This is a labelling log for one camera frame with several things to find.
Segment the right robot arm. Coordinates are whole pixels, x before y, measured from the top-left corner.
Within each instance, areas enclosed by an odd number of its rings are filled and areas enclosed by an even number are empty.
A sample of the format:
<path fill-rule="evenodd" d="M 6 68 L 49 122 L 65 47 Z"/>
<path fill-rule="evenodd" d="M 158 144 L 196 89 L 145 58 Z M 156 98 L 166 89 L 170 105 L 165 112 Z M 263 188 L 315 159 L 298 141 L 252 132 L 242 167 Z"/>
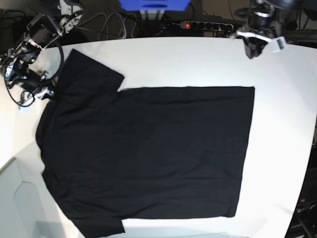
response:
<path fill-rule="evenodd" d="M 23 90 L 16 102 L 19 107 L 29 107 L 36 99 L 54 97 L 54 82 L 64 65 L 64 53 L 58 40 L 76 27 L 83 15 L 83 6 L 78 0 L 61 0 L 57 9 L 60 11 L 57 16 L 38 14 L 27 24 L 20 43 L 0 57 L 0 74 L 6 89 L 17 85 Z M 35 72 L 29 68 L 49 46 L 56 46 L 60 55 L 59 67 L 52 76 L 46 70 Z"/>

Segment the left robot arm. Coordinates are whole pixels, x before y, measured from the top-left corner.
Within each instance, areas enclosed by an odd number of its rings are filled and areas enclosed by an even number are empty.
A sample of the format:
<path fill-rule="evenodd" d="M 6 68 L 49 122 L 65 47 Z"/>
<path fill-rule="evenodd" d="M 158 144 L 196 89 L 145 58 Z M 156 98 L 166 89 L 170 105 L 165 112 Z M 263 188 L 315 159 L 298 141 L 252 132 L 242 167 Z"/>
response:
<path fill-rule="evenodd" d="M 249 59 L 260 56 L 269 45 L 277 53 L 286 48 L 283 33 L 285 25 L 283 13 L 299 10 L 302 0 L 252 0 L 248 8 L 235 11 L 235 15 L 244 18 L 245 24 L 230 35 L 231 39 L 242 39 L 245 54 Z"/>

